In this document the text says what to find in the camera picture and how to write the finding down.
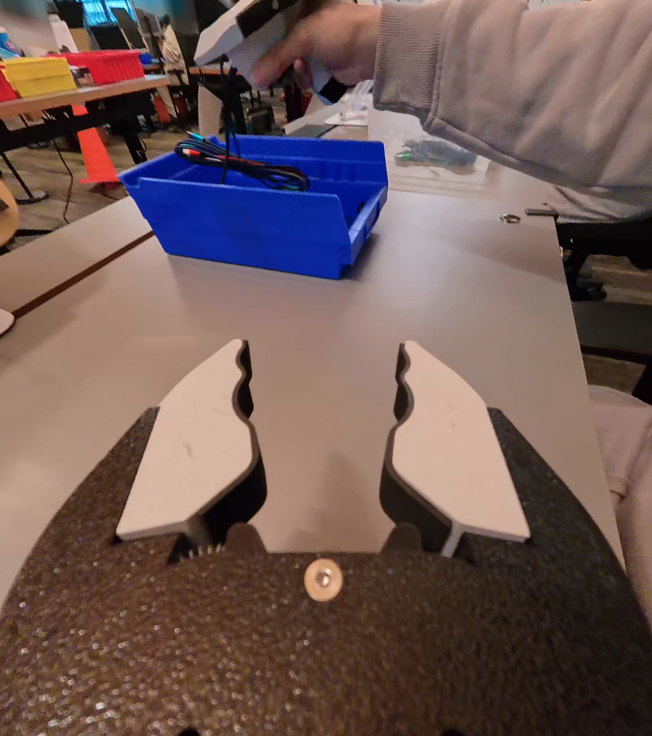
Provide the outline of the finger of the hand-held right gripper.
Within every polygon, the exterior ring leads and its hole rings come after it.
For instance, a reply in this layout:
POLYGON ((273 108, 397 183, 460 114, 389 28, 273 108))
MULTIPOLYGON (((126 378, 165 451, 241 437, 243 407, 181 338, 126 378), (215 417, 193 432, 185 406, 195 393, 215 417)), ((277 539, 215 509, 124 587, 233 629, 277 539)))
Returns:
POLYGON ((246 2, 236 2, 202 30, 193 55, 196 66, 214 62, 244 41, 244 33, 239 25, 239 14, 243 10, 246 10, 246 2))

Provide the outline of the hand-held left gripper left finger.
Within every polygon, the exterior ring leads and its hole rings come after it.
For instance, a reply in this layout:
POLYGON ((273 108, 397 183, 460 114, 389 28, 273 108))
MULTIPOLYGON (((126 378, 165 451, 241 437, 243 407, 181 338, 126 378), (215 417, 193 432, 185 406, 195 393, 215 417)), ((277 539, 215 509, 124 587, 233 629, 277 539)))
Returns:
POLYGON ((223 545, 229 529, 266 501, 266 472, 250 417, 247 340, 228 342, 159 404, 116 536, 183 535, 195 547, 223 545))

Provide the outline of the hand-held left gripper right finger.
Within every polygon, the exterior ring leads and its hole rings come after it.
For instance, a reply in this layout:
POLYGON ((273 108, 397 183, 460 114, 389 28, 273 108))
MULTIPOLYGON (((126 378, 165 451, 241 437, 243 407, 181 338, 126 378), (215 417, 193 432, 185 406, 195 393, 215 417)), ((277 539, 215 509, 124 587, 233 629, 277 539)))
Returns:
POLYGON ((385 549, 473 558, 524 550, 532 530, 486 402, 412 340, 398 347, 380 475, 385 549))

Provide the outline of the black cable coloured plugs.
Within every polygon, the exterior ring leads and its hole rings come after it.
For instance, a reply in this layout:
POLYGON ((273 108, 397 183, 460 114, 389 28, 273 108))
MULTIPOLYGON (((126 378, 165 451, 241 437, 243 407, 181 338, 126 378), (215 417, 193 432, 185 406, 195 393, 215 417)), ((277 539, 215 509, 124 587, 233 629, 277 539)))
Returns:
POLYGON ((224 145, 214 142, 212 137, 206 138, 202 134, 190 132, 184 140, 176 144, 175 154, 187 163, 220 170, 221 185, 226 184, 227 174, 232 171, 258 181, 267 189, 274 191, 308 191, 310 179, 301 170, 293 166, 248 159, 240 153, 232 107, 233 97, 239 98, 235 83, 237 69, 231 66, 228 71, 225 71, 224 61, 220 59, 219 71, 224 92, 224 145))

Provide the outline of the blue plastic bin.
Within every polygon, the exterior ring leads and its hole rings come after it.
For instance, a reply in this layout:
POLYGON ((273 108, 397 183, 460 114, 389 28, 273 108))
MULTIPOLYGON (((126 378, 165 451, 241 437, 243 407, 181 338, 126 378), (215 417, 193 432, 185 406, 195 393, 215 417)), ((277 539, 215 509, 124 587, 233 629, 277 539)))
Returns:
POLYGON ((241 135, 248 159, 293 166, 306 192, 274 191, 175 152, 124 171, 120 181, 163 250, 216 261, 339 280, 358 260, 388 196, 384 144, 241 135))

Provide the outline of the person's right forearm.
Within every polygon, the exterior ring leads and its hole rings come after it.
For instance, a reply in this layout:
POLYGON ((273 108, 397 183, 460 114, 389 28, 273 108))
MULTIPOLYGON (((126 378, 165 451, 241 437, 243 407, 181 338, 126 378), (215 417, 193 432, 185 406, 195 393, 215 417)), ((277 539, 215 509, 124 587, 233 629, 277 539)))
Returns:
POLYGON ((386 3, 373 102, 509 169, 652 210, 652 2, 386 3))

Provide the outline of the person's right hand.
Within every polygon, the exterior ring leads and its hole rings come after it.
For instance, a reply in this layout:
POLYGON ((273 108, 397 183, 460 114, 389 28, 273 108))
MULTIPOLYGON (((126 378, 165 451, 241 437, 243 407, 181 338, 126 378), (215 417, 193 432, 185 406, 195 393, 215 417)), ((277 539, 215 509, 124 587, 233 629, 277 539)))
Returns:
POLYGON ((371 79, 382 7, 337 2, 305 16, 252 68, 254 87, 269 87, 289 68, 303 90, 313 87, 318 66, 348 87, 371 79))

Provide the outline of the orange traffic cone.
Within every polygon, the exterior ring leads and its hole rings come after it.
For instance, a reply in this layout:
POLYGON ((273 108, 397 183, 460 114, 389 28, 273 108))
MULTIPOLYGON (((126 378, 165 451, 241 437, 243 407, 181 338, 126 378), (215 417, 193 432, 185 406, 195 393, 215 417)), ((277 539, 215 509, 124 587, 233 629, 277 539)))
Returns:
POLYGON ((77 132, 84 161, 86 177, 79 183, 89 186, 114 187, 120 185, 119 177, 96 127, 77 132))

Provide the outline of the yellow plastic bin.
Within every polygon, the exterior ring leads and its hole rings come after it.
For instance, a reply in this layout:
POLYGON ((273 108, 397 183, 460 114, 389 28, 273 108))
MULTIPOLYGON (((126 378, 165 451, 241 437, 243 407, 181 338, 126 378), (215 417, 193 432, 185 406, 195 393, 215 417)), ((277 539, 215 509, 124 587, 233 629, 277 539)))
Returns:
POLYGON ((63 56, 5 60, 0 67, 9 85, 22 99, 74 91, 78 87, 63 56))

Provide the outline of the wooden table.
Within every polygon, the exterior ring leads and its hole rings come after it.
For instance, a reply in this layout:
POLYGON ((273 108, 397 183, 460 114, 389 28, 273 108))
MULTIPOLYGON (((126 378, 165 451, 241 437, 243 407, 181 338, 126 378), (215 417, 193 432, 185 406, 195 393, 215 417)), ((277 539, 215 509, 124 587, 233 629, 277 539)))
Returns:
POLYGON ((168 79, 165 75, 146 75, 144 78, 126 79, 109 85, 86 86, 75 90, 12 99, 0 102, 0 120, 63 106, 85 105, 92 101, 136 94, 141 91, 167 86, 168 79))

